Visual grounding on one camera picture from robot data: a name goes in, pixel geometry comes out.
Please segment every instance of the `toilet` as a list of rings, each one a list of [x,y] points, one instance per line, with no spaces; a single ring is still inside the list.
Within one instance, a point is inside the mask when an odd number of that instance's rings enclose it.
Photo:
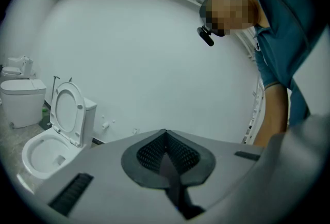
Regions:
[[[25,55],[21,58],[9,57],[1,70],[1,77],[4,81],[30,78],[32,65],[33,60]]]
[[[30,139],[23,148],[25,168],[47,179],[91,147],[97,104],[84,98],[71,82],[59,85],[51,107],[52,127]]]
[[[0,85],[0,98],[11,127],[26,127],[42,119],[46,86],[41,80],[10,80]]]

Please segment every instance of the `man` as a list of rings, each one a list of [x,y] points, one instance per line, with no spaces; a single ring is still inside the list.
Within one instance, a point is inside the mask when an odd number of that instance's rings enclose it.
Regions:
[[[325,23],[317,23],[310,0],[286,2],[296,12],[313,47]],[[255,58],[265,87],[266,112],[254,144],[266,146],[272,135],[287,128],[287,88],[292,91],[290,126],[308,116],[306,102],[292,78],[309,54],[303,35],[279,0],[205,0],[202,7],[213,30],[228,33],[232,29],[255,27]]]

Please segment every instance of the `blue polo shirt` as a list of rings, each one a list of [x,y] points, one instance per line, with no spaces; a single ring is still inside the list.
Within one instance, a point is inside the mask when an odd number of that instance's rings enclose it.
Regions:
[[[310,46],[318,40],[325,22],[319,21],[310,0],[286,0],[300,19]],[[289,122],[293,126],[308,115],[306,102],[293,80],[293,75],[309,51],[303,35],[289,11],[279,0],[259,0],[270,27],[255,26],[259,50],[255,57],[265,89],[282,84],[292,91]]]

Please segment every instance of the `gray tiled floor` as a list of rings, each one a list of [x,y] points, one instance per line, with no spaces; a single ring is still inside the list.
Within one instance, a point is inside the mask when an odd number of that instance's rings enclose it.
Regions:
[[[42,180],[35,178],[24,167],[22,162],[22,150],[28,140],[43,132],[39,125],[12,129],[5,116],[3,107],[0,106],[0,159],[8,175],[13,181],[18,181],[19,173],[24,182],[35,192]]]

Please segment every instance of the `toilet paper roll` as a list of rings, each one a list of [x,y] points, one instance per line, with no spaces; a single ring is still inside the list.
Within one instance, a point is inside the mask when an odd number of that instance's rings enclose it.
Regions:
[[[102,129],[105,130],[109,127],[109,123],[108,122],[105,122],[102,124]]]

